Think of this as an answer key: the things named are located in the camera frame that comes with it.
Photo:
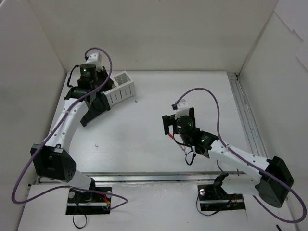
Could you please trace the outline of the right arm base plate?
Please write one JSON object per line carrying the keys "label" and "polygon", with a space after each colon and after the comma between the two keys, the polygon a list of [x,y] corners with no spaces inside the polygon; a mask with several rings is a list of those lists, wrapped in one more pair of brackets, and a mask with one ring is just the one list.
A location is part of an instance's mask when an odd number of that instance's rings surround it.
{"label": "right arm base plate", "polygon": [[206,216],[221,211],[246,210],[242,194],[227,194],[223,189],[214,189],[213,185],[197,185],[196,208]]}

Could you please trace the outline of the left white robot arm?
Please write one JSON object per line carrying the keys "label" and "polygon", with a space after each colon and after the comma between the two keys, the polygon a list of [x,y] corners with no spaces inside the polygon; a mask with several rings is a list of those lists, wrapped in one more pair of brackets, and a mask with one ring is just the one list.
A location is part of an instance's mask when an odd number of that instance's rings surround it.
{"label": "left white robot arm", "polygon": [[104,94],[113,82],[103,67],[96,70],[94,64],[80,65],[77,86],[71,87],[64,98],[64,108],[55,126],[41,145],[34,144],[30,150],[36,173],[40,177],[58,180],[79,189],[79,197],[90,202],[96,197],[95,181],[77,170],[69,148],[79,125],[86,126],[110,105]]}

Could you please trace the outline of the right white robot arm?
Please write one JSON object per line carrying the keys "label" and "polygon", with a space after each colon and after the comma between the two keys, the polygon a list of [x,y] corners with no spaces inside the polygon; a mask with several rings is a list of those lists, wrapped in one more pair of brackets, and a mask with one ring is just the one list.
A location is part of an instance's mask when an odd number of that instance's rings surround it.
{"label": "right white robot arm", "polygon": [[272,159],[255,156],[241,149],[223,143],[218,136],[200,130],[195,125],[194,108],[162,116],[164,133],[178,134],[181,145],[190,148],[192,157],[202,155],[208,159],[224,162],[252,177],[252,195],[258,195],[272,207],[282,207],[294,179],[286,163],[279,157]]}

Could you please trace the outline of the red pen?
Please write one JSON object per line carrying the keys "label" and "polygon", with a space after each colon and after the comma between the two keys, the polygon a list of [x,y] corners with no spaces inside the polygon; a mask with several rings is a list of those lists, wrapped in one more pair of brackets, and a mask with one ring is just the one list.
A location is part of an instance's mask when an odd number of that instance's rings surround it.
{"label": "red pen", "polygon": [[181,148],[181,150],[184,152],[185,156],[188,154],[186,150],[186,146],[183,143],[180,143],[179,141],[176,140],[174,135],[168,134],[168,136]]}

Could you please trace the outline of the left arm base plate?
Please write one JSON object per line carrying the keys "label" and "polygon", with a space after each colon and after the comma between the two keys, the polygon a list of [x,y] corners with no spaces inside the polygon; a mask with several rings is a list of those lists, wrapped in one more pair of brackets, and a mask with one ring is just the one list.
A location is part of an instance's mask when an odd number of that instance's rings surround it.
{"label": "left arm base plate", "polygon": [[111,196],[70,189],[66,215],[109,215]]}

